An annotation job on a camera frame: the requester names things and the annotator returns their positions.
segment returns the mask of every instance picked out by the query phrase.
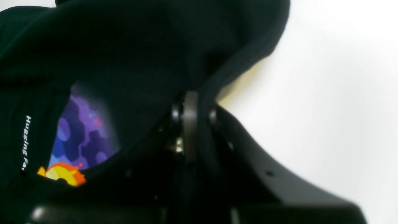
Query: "hood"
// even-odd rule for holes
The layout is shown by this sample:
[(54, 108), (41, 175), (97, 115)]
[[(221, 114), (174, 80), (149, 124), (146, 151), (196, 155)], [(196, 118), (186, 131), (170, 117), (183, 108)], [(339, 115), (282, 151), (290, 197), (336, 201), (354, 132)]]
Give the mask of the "hood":
[(289, 0), (57, 4), (1, 13), (1, 85), (39, 86), (51, 80), (65, 92), (76, 83), (85, 86), (86, 94), (107, 105), (125, 149), (136, 145), (183, 93), (196, 91), (199, 157), (217, 179), (208, 114), (224, 86), (273, 52)]

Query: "white wall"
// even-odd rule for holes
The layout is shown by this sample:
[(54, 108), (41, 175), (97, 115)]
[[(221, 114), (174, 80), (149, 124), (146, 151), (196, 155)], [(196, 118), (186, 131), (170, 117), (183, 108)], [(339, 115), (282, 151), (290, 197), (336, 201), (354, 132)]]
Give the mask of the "white wall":
[[(0, 0), (55, 7), (53, 0)], [(275, 53), (219, 102), (276, 160), (398, 223), (398, 31), (393, 0), (292, 0)]]

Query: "yellow emoji graphic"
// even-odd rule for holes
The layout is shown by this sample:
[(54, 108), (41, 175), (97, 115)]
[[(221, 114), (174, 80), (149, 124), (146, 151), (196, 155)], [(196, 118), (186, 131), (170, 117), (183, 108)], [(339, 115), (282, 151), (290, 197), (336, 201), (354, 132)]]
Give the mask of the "yellow emoji graphic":
[(67, 163), (56, 163), (47, 171), (44, 167), (41, 167), (37, 174), (52, 180), (58, 180), (62, 178), (66, 180), (69, 185), (74, 187), (78, 187), (86, 183), (86, 179), (84, 178), (84, 175), (80, 173), (79, 167), (74, 167)]

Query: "metal bolt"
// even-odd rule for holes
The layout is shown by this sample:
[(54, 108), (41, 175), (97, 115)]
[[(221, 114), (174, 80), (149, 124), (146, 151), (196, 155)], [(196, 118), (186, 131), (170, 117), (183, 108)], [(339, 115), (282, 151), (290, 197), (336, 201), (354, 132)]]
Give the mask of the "metal bolt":
[(182, 153), (184, 151), (182, 138), (178, 137), (176, 140), (176, 153)]

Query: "galaxy pattern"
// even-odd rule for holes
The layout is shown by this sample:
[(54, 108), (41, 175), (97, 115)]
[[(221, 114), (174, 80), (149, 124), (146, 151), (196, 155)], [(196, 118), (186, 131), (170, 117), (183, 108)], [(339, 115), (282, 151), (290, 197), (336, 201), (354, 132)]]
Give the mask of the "galaxy pattern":
[(106, 119), (96, 103), (72, 92), (58, 121), (49, 167), (67, 163), (85, 170), (109, 159), (118, 149), (111, 141)]

